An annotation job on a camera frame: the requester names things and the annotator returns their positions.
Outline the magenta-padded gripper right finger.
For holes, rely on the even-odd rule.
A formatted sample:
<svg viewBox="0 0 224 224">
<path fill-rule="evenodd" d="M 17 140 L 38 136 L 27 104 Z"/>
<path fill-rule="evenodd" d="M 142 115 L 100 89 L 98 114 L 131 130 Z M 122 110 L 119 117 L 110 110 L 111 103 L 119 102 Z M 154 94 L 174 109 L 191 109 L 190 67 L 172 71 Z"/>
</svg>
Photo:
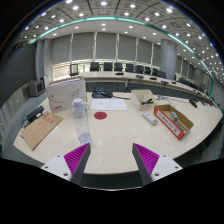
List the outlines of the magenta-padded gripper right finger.
<svg viewBox="0 0 224 224">
<path fill-rule="evenodd" d="M 132 154 L 139 169 L 143 185 L 147 185 L 182 169 L 167 155 L 158 155 L 144 146 L 134 143 Z"/>
</svg>

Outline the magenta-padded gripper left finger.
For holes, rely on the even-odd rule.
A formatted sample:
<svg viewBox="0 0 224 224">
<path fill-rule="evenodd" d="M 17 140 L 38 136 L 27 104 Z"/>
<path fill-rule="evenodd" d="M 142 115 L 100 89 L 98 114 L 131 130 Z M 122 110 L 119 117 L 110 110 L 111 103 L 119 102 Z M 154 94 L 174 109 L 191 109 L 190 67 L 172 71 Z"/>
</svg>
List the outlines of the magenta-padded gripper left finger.
<svg viewBox="0 0 224 224">
<path fill-rule="evenodd" d="M 91 147 L 87 143 L 65 155 L 56 155 L 42 169 L 79 185 L 90 153 Z"/>
</svg>

